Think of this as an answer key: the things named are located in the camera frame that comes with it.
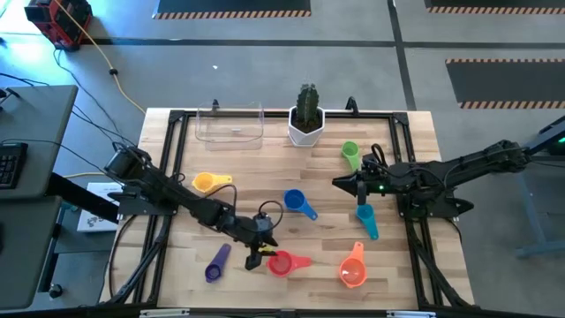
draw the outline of yellow measuring cup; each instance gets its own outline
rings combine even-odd
[[[210,193],[218,186],[231,183],[231,176],[220,176],[214,173],[201,172],[192,181],[192,186],[202,193]]]

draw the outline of red equipment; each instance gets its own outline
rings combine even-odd
[[[92,18],[87,0],[57,0],[85,30]],[[31,0],[25,8],[27,19],[48,38],[56,48],[68,51],[79,49],[84,34],[61,10],[55,0]]]

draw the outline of potted cactus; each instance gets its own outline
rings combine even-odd
[[[294,147],[311,148],[326,124],[324,110],[318,107],[320,96],[314,84],[304,84],[297,105],[289,110],[289,137]]]

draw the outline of clear plastic container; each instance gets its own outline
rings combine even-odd
[[[196,139],[207,150],[255,150],[263,147],[265,113],[260,102],[245,106],[200,105],[196,114]]]

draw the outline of green measuring cup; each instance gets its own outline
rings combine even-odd
[[[342,155],[347,159],[350,164],[351,171],[355,172],[359,169],[359,146],[353,141],[345,141],[342,146]]]

